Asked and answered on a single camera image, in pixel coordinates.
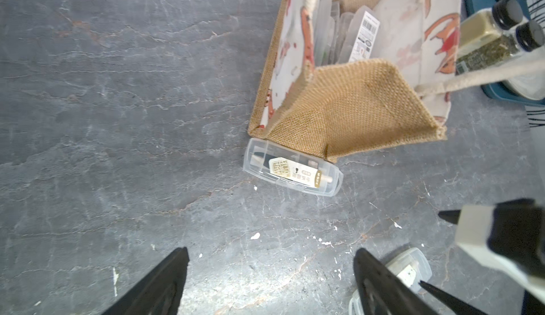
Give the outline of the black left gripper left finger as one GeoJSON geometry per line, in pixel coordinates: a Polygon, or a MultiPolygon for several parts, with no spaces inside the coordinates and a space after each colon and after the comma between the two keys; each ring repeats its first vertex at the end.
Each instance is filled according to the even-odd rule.
{"type": "Polygon", "coordinates": [[[187,248],[176,248],[103,315],[178,314],[190,262],[187,248]]]}

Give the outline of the clear compass case lone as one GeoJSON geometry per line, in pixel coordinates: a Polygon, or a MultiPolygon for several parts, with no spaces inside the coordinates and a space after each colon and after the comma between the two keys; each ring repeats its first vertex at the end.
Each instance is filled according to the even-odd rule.
{"type": "MultiPolygon", "coordinates": [[[[418,248],[409,248],[399,253],[384,266],[415,294],[421,289],[419,282],[421,280],[426,282],[432,277],[429,262],[418,248]]],[[[357,284],[349,302],[349,314],[365,314],[360,303],[357,284]]]]}

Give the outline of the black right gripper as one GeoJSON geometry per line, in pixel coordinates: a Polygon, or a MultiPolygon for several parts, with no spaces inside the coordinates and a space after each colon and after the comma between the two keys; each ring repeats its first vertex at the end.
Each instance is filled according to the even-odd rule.
{"type": "MultiPolygon", "coordinates": [[[[479,264],[504,272],[528,292],[544,291],[544,207],[535,200],[465,205],[438,217],[457,225],[455,243],[479,264]]],[[[486,315],[430,283],[419,285],[457,315],[486,315]]]]}

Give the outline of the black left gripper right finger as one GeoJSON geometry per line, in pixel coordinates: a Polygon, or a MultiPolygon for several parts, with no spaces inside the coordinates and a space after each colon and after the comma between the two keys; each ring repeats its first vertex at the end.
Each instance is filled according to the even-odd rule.
{"type": "Polygon", "coordinates": [[[356,251],[354,275],[365,314],[428,314],[435,311],[365,248],[356,251]]]}

